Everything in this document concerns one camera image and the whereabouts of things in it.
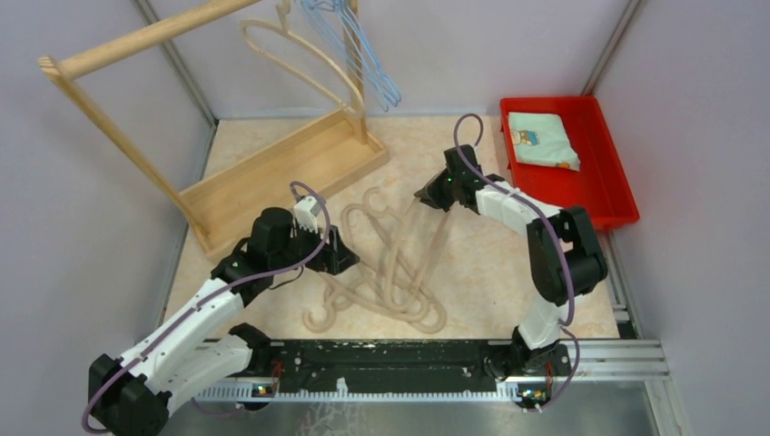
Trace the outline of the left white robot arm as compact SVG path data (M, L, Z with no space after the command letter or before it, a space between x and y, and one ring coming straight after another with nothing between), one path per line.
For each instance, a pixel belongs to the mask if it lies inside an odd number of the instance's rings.
M291 209L270 207L253 222L250 236L212 270L182 309L134 347L93 361L88 402L81 417L91 434L156 435L186 402L219 380L247 372L281 377L271 339L249 323L232 327L208 348L210 333L273 286L275 276L310 269L333 275L358 263L316 193Z

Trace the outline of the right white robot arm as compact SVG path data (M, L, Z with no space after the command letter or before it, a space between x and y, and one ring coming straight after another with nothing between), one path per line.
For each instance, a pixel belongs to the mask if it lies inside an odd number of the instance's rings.
M446 166L415 197L448 211L458 203L525 236L537 296L515 327L508 351L490 358L496 376L534 374L547 361L560 334L576 315L578 300L608 275L607 260L587 210L542 203L503 177L484 174L469 144L444 153Z

